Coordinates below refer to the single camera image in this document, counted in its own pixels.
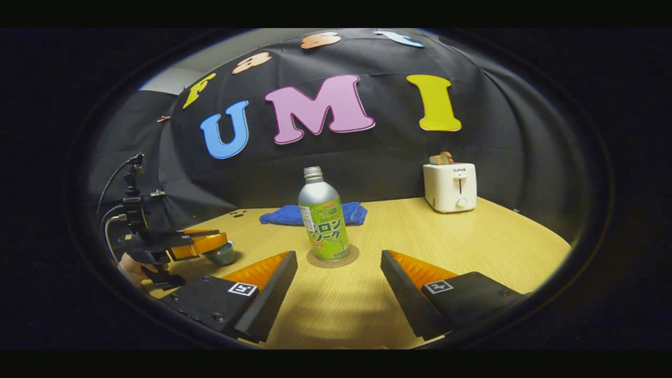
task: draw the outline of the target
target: wooden table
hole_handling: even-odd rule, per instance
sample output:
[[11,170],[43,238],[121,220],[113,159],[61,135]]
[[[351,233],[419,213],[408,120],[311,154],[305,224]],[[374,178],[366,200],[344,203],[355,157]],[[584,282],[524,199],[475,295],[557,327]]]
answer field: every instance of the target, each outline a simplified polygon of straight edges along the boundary
[[[424,198],[365,202],[361,226],[348,226],[360,256],[340,268],[318,268],[306,259],[310,244],[303,227],[262,225],[277,209],[241,209],[194,228],[226,232],[238,260],[219,267],[200,256],[172,262],[170,271],[187,281],[203,274],[224,276],[264,258],[296,251],[298,270],[262,348],[412,348],[416,338],[380,269],[382,250],[393,250],[456,274],[477,271],[517,291],[540,287],[562,264],[570,245],[547,228],[483,198],[465,213],[442,214]],[[172,291],[144,287],[160,298]]]

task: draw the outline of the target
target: cork coaster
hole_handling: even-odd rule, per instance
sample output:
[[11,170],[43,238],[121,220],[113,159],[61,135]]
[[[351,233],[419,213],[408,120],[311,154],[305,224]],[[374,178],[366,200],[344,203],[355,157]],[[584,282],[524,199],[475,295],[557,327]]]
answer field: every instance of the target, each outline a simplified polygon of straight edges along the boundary
[[315,253],[313,253],[312,250],[308,251],[307,258],[308,262],[310,262],[311,265],[315,265],[318,268],[339,268],[341,266],[348,265],[351,262],[357,260],[359,256],[360,256],[360,249],[350,244],[350,255],[339,261],[334,262],[320,261],[315,256]]

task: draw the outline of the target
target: white toaster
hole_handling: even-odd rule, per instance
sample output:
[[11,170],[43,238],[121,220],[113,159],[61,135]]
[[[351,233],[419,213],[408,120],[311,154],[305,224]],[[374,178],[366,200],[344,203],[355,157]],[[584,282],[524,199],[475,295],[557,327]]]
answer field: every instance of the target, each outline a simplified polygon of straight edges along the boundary
[[476,207],[476,168],[470,163],[423,165],[425,198],[441,213]]

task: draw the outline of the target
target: melon soda bottle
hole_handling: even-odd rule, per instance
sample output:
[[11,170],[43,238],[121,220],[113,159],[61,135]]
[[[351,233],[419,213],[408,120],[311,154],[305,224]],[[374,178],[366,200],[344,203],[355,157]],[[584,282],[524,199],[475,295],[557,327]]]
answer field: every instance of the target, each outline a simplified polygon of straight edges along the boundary
[[310,246],[321,261],[343,260],[350,255],[350,244],[341,198],[336,189],[325,182],[320,167],[304,168],[303,176],[306,185],[299,192],[298,206]]

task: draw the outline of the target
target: pink letter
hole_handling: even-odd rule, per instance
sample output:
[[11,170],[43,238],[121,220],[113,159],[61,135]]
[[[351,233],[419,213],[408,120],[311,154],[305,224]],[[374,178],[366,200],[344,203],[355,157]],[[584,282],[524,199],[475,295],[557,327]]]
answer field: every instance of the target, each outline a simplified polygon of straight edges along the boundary
[[313,135],[319,135],[329,108],[333,116],[329,130],[334,133],[351,133],[375,126],[376,121],[366,116],[357,94],[355,85],[359,80],[357,75],[330,77],[322,83],[315,100],[294,87],[281,88],[267,94],[266,100],[273,102],[276,109],[276,143],[285,145],[303,137],[303,131],[296,128],[292,116],[297,117]]

